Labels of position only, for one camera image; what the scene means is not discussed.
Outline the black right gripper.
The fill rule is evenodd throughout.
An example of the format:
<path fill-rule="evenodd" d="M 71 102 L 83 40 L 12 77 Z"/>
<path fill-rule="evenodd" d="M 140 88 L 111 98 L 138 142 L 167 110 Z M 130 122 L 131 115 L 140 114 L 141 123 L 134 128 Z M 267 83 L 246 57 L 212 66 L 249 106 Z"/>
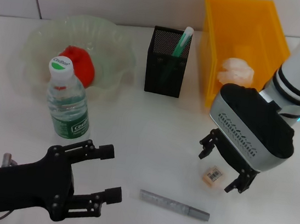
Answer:
<path fill-rule="evenodd" d="M 245 190 L 249 189 L 258 172 L 251 168 L 220 129 L 211 130 L 206 137 L 200 140 L 200 144 L 202 145 L 202 151 L 199 154 L 200 159 L 211 154 L 216 146 L 224 160 L 239 173 L 239 176 L 224 189 L 226 193 L 229 193 L 234 189 L 239 193 L 243 193 Z"/>

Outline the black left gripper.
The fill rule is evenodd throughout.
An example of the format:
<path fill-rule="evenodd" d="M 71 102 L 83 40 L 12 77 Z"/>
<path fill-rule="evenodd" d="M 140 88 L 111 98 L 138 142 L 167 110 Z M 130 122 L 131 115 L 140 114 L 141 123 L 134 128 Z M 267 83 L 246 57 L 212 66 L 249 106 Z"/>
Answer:
<path fill-rule="evenodd" d="M 101 206 L 122 202 L 122 188 L 74 195 L 71 165 L 86 160 L 114 159 L 114 145 L 98 148 L 93 140 L 66 146 L 48 148 L 46 155 L 30 164 L 0 168 L 0 212 L 31 207 L 48 211 L 54 222 L 64 220 L 66 215 L 100 217 Z"/>

